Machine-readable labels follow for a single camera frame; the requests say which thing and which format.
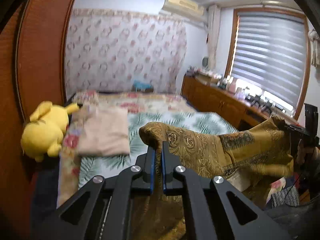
zebra blind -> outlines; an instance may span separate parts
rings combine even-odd
[[[306,66],[304,19],[273,12],[238,12],[231,75],[296,107]]]

air conditioner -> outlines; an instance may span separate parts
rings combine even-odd
[[[165,0],[162,9],[191,20],[199,22],[208,21],[204,7],[191,0]]]

stuffed animal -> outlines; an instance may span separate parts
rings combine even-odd
[[[62,107],[43,101],[30,116],[30,122],[23,130],[21,147],[24,153],[36,162],[43,161],[44,153],[57,157],[69,124],[68,114],[78,109],[77,104]]]

wooden wardrobe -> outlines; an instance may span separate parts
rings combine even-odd
[[[35,163],[23,123],[43,100],[65,102],[64,48],[74,0],[26,0],[0,33],[0,238],[28,239]]]

folded beige cloth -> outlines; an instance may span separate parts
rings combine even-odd
[[[116,106],[95,109],[84,122],[77,154],[114,156],[130,154],[128,110]]]

